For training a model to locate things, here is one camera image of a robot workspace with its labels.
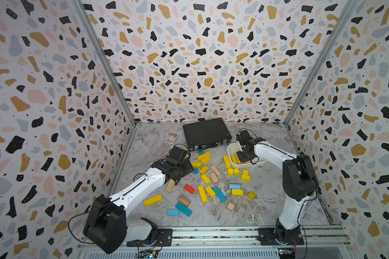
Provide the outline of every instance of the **red wooden block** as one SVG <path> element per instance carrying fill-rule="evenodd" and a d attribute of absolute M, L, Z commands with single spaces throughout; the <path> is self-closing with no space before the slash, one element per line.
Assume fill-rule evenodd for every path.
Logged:
<path fill-rule="evenodd" d="M 193 194 L 194 193 L 194 188 L 191 187 L 189 184 L 186 184 L 185 187 L 183 188 L 187 190 L 189 193 Z"/>

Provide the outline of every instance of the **natural wood block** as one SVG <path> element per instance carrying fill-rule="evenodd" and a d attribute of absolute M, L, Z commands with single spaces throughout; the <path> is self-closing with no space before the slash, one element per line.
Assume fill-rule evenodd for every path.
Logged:
<path fill-rule="evenodd" d="M 210 178 L 212 178 L 212 183 L 217 184 L 219 182 L 218 177 L 216 176 L 216 173 L 210 173 Z"/>
<path fill-rule="evenodd" d="M 229 202 L 228 210 L 233 211 L 234 208 L 235 208 L 235 205 L 233 205 L 232 203 Z"/>
<path fill-rule="evenodd" d="M 189 204 L 190 204 L 190 200 L 183 197 L 183 196 L 180 196 L 178 199 L 177 199 L 178 202 L 180 202 L 181 204 L 183 204 L 184 206 L 186 207 L 189 207 Z"/>
<path fill-rule="evenodd" d="M 176 182 L 173 179 L 170 179 L 169 183 L 167 184 L 167 187 L 166 187 L 166 192 L 171 193 L 175 183 Z"/>
<path fill-rule="evenodd" d="M 218 170 L 218 168 L 215 165 L 211 166 L 210 168 L 212 168 L 213 172 L 216 173 L 217 177 L 219 177 L 222 174 L 222 173 L 220 173 L 220 171 Z"/>

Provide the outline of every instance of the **black mounting plate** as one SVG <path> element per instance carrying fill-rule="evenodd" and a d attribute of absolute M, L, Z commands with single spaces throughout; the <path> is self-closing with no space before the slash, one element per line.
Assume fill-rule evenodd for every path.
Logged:
<path fill-rule="evenodd" d="M 275 240 L 274 231 L 274 227 L 263 227 L 258 229 L 258 241 L 261 242 L 261 245 L 280 245 L 280 243 Z M 304 245 L 304 240 L 299 235 L 300 232 L 298 231 L 297 234 L 286 240 L 287 244 L 285 245 L 294 245 L 294 238 L 296 245 Z"/>
<path fill-rule="evenodd" d="M 156 246 L 161 247 L 161 242 L 163 242 L 163 247 L 164 246 L 171 246 L 171 237 L 173 236 L 173 230 L 171 228 L 160 228 L 157 230 L 157 238 L 158 243 Z M 146 248 L 145 245 L 143 245 L 143 240 L 134 240 L 134 241 L 129 241 L 127 242 L 128 247 L 139 247 L 141 250 Z"/>

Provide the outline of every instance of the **metal vent grille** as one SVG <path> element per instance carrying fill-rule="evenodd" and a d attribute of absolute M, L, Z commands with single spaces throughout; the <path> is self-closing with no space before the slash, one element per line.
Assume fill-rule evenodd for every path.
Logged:
<path fill-rule="evenodd" d="M 103 251 L 92 251 L 88 259 L 127 259 L 137 258 L 136 252 L 117 251 L 106 254 Z M 165 259 L 202 259 L 202 258 L 242 258 L 242 259 L 278 259 L 277 248 L 241 248 L 241 249 L 170 249 L 159 253 L 158 258 Z"/>

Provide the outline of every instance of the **card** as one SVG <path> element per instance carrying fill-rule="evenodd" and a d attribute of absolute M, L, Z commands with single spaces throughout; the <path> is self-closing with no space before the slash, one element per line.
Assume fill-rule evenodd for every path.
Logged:
<path fill-rule="evenodd" d="M 179 134 L 170 133 L 169 136 L 168 136 L 167 139 L 166 139 L 166 143 L 167 143 L 167 144 L 173 145 L 174 142 L 175 142 L 176 139 L 177 139 L 177 136 L 179 136 Z"/>

